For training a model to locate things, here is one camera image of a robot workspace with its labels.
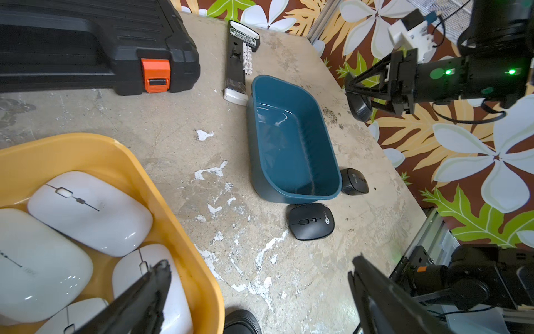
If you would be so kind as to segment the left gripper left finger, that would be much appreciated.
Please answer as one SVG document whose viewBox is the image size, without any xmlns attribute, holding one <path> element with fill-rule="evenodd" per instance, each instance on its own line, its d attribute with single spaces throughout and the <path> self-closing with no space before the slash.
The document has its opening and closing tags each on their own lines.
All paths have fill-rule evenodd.
<svg viewBox="0 0 534 334">
<path fill-rule="evenodd" d="M 160 333 L 172 282 L 168 260 L 159 261 L 77 333 Z"/>
</svg>

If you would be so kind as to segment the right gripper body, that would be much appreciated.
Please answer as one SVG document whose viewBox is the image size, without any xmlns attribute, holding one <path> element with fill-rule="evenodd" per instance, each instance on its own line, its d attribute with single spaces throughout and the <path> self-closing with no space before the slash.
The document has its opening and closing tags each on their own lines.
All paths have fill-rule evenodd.
<svg viewBox="0 0 534 334">
<path fill-rule="evenodd" d="M 410 50 L 406 54 L 396 51 L 387 60 L 387 103 L 383 110 L 391 114 L 413 114 L 418 103 L 451 102 L 467 89 L 467 57 L 418 63 L 417 50 Z"/>
</svg>

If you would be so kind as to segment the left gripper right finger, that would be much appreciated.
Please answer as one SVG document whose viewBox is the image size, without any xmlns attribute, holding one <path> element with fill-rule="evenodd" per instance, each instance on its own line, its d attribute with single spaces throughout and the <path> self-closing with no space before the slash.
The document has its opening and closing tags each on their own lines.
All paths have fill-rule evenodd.
<svg viewBox="0 0 534 334">
<path fill-rule="evenodd" d="M 353 259 L 350 290 L 364 333 L 450 333 L 364 256 Z"/>
</svg>

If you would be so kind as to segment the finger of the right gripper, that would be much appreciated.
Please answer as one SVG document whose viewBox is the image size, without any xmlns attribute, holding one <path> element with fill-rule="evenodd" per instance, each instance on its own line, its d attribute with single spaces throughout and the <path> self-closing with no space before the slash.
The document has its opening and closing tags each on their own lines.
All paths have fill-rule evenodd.
<svg viewBox="0 0 534 334">
<path fill-rule="evenodd" d="M 346 87 L 346 94 L 360 96 L 370 108 L 376 108 L 386 112 L 394 112 L 391 97 L 385 91 L 367 87 Z"/>
<path fill-rule="evenodd" d="M 389 64 L 391 63 L 392 55 L 387 55 L 385 58 L 379 60 L 369 69 L 360 75 L 353 76 L 347 74 L 344 81 L 346 90 L 382 90 L 387 85 Z"/>
</svg>

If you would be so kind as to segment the black mouse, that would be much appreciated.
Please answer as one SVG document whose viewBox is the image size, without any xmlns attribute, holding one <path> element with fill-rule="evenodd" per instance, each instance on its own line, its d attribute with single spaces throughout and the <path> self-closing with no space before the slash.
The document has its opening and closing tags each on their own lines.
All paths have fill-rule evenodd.
<svg viewBox="0 0 534 334">
<path fill-rule="evenodd" d="M 346 97 L 354 119 L 360 122 L 367 122 L 371 119 L 373 108 L 368 97 L 354 93 L 346 93 Z"/>
<path fill-rule="evenodd" d="M 262 334 L 257 318 L 248 310 L 235 310 L 225 317 L 223 334 Z"/>
<path fill-rule="evenodd" d="M 330 236 L 335 229 L 331 210 L 322 203 L 310 203 L 293 207 L 287 214 L 288 225 L 299 241 L 314 241 Z"/>
</svg>

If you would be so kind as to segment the teal plastic tray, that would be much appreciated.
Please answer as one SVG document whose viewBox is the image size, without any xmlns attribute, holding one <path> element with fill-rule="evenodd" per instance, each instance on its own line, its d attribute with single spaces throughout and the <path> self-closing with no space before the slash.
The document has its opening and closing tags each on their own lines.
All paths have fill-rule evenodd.
<svg viewBox="0 0 534 334">
<path fill-rule="evenodd" d="M 272 203 L 332 200 L 342 176 L 321 107 L 305 89 L 254 78 L 246 107 L 251 181 Z"/>
</svg>

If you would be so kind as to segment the black bit holder strip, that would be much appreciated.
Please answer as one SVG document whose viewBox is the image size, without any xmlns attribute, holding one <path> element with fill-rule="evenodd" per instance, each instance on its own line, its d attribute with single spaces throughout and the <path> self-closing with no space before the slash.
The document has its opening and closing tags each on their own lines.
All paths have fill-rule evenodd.
<svg viewBox="0 0 534 334">
<path fill-rule="evenodd" d="M 228 22 L 226 76 L 223 91 L 226 101 L 240 106 L 247 105 L 246 76 L 253 73 L 253 53 L 258 50 L 260 42 L 260 35 L 250 27 L 233 20 Z"/>
</svg>

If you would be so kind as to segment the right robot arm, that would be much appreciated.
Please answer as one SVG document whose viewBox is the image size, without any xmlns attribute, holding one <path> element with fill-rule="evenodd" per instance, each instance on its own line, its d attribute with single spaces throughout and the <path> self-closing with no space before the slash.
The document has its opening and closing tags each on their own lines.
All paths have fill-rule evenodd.
<svg viewBox="0 0 534 334">
<path fill-rule="evenodd" d="M 374 109 L 401 116 L 414 113 L 418 103 L 480 99 L 481 108 L 499 121 L 525 95 L 532 80 L 532 1 L 474 1 L 457 58 L 430 60 L 437 48 L 430 22 L 417 9 L 405 15 L 389 28 L 396 51 L 361 75 L 346 77 L 355 119 L 367 122 Z"/>
</svg>

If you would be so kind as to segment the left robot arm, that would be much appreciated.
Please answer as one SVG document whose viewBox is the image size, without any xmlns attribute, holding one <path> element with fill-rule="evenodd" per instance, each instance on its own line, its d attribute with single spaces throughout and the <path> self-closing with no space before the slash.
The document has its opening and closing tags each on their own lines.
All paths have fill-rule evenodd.
<svg viewBox="0 0 534 334">
<path fill-rule="evenodd" d="M 447 333 L 427 304 L 455 306 L 459 313 L 533 305 L 533 254 L 491 245 L 462 245 L 449 265 L 406 267 L 410 291 L 381 274 L 363 256 L 348 273 L 365 333 Z M 160 333 L 164 304 L 176 271 L 160 260 L 109 307 L 76 329 L 78 333 Z"/>
</svg>

